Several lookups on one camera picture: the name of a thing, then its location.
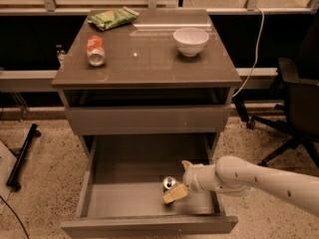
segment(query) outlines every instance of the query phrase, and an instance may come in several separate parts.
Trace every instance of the black cable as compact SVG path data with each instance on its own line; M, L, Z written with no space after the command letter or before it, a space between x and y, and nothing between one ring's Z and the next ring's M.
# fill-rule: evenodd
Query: black cable
M7 203L6 200L3 199L3 197L2 197L1 195L0 195L0 198L1 198L1 200L9 207L9 209L12 211L12 213L16 216L16 218L18 219L18 221L19 221L19 223L20 223L20 225L21 225L21 227L22 227L24 233L26 234L27 238L30 239L30 237L29 237L29 235L28 235L28 232L27 232L26 228L24 227L22 221L20 220L18 214L11 208L11 206Z

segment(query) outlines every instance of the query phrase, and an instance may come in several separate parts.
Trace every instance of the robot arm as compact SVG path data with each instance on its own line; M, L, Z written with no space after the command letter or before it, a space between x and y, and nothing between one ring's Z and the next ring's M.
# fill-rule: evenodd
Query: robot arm
M319 177L261 167L235 156L224 156L211 165L182 164L182 183L165 193L170 198L163 197L164 202L204 190L244 196L255 187L319 216Z

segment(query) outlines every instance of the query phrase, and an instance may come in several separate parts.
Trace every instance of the red can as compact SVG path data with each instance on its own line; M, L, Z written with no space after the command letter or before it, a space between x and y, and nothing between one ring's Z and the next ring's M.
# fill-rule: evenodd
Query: red can
M87 43L87 57L89 64L99 67L106 62L106 52L104 50L102 38L91 36Z

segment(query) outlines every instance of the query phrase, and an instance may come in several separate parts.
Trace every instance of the cabinet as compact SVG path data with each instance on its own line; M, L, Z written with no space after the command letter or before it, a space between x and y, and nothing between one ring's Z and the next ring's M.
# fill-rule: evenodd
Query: cabinet
M213 192L164 205L162 181L181 180L184 159L210 163L240 78L204 10L141 10L134 24L106 32L84 23L52 85L89 156L72 238L229 233ZM207 47L186 58L172 33L198 27ZM89 36L107 63L91 68Z

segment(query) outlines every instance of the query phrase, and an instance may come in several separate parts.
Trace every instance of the snack bag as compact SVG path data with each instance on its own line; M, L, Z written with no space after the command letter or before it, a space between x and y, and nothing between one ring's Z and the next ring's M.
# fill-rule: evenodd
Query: snack bag
M95 24L100 30L106 31L137 19L139 13L127 7L110 10L89 17L88 22Z

